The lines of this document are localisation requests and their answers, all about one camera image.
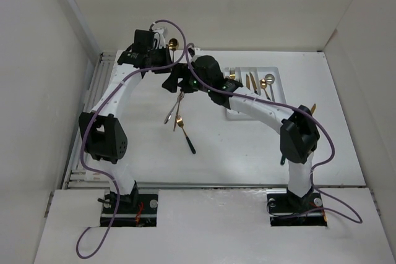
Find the red wire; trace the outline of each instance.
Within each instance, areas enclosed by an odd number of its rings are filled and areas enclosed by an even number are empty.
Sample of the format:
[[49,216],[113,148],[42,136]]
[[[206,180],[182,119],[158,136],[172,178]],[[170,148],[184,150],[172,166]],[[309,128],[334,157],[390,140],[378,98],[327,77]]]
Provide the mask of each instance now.
[[139,221],[140,221],[140,216],[141,216],[141,214],[142,214],[143,207],[144,207],[143,202],[141,202],[141,203],[139,204],[139,211],[137,212],[136,217],[135,217],[136,226],[138,225],[138,223],[139,223]]
[[[319,208],[319,206],[317,206],[315,203],[309,202],[309,204],[312,205],[314,208]],[[324,218],[324,221],[327,222],[326,213],[324,212],[324,210],[322,210],[321,213]]]

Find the knife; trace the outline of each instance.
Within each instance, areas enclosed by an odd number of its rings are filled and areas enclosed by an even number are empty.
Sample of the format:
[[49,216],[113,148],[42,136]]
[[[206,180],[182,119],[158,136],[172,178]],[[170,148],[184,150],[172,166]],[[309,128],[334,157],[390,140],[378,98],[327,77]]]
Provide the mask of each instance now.
[[246,88],[250,90],[250,79],[248,74],[246,74]]
[[253,86],[254,94],[257,94],[257,95],[258,95],[256,81],[254,80],[253,74],[252,74],[251,72],[250,72],[250,80],[252,81],[252,86]]

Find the gold spoon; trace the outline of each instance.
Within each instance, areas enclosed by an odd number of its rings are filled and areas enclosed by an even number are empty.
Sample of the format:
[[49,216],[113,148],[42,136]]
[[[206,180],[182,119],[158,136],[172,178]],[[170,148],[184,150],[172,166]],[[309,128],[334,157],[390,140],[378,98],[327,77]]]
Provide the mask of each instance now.
[[194,146],[193,146],[192,143],[191,143],[190,138],[187,136],[186,131],[184,131],[184,122],[183,122],[183,119],[181,118],[180,115],[177,115],[176,122],[178,123],[178,126],[179,126],[180,128],[182,128],[182,130],[183,130],[183,132],[184,132],[184,135],[186,136],[186,140],[187,140],[188,146],[190,147],[191,152],[192,152],[193,154],[197,153],[197,152],[196,152],[196,149],[194,148]]
[[179,41],[171,38],[168,42],[169,49],[172,51],[172,62],[174,62],[174,52],[179,48]]
[[266,88],[267,88],[267,82],[265,81],[265,79],[261,79],[261,80],[260,80],[260,86],[261,86],[261,89],[264,90],[265,96],[267,97],[267,99],[268,99],[268,100],[271,100],[271,98],[269,97],[269,95],[268,95],[268,93],[267,93],[267,90],[266,90]]

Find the silver spoon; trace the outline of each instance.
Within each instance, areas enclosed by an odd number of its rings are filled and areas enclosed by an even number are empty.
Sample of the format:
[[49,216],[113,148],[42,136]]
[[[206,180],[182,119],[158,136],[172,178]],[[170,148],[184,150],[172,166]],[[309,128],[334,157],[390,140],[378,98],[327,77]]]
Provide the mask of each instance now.
[[273,89],[272,89],[272,84],[275,83],[275,76],[273,74],[267,74],[265,76],[265,81],[267,82],[267,85],[270,86],[272,101],[275,102],[275,97],[273,95]]

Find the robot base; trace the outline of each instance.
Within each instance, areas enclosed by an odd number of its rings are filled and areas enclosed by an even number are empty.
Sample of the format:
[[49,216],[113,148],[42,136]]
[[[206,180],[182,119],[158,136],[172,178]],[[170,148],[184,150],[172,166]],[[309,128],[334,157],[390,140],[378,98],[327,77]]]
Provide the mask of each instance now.
[[[100,226],[107,227],[114,213],[116,194],[110,192],[103,203]],[[155,227],[157,225],[158,194],[139,193],[135,184],[130,195],[122,195],[113,227]]]
[[312,189],[304,196],[298,197],[286,190],[286,193],[268,193],[267,211],[271,215],[271,226],[327,226],[324,211],[312,211],[297,218],[287,218],[322,206],[320,193]]

